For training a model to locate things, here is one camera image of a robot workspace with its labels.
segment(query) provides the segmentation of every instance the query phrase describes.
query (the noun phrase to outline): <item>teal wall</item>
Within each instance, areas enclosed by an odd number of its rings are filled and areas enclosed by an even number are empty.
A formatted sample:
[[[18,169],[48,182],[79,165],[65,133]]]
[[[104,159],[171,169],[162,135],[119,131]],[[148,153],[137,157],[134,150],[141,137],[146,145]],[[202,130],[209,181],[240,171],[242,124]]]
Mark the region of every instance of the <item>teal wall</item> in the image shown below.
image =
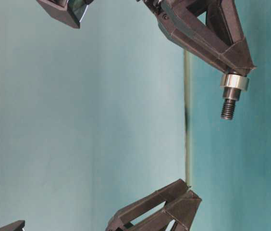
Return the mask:
[[[183,51],[134,0],[97,0],[81,30],[0,1],[0,226],[103,230],[185,174]]]
[[[193,231],[271,230],[271,0],[237,0],[254,63],[232,122],[220,119],[221,74],[191,56]]]

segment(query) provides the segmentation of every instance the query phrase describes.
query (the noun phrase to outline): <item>black mounting arm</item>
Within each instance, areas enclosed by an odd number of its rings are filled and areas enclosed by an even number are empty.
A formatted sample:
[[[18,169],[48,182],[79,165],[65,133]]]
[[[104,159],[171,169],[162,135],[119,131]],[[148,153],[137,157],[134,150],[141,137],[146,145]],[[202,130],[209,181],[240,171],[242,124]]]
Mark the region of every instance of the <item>black mounting arm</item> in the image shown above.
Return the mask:
[[[0,231],[23,231],[24,227],[25,227],[25,221],[19,220],[12,224],[9,224],[0,228]]]
[[[93,0],[37,0],[51,17],[80,28]],[[246,91],[255,68],[234,0],[143,0],[172,42],[222,71],[222,118],[231,120],[235,102]],[[206,13],[206,23],[197,17]]]

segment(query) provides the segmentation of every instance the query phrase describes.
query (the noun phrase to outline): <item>metal threaded bolt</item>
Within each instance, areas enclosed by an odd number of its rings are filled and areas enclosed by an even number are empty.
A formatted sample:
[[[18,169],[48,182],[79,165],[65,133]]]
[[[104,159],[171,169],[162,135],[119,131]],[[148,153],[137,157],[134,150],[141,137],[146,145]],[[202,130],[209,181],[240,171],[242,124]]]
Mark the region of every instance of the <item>metal threaded bolt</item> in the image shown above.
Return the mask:
[[[227,120],[233,119],[235,112],[235,104],[236,104],[235,100],[225,99],[221,114],[222,119]]]

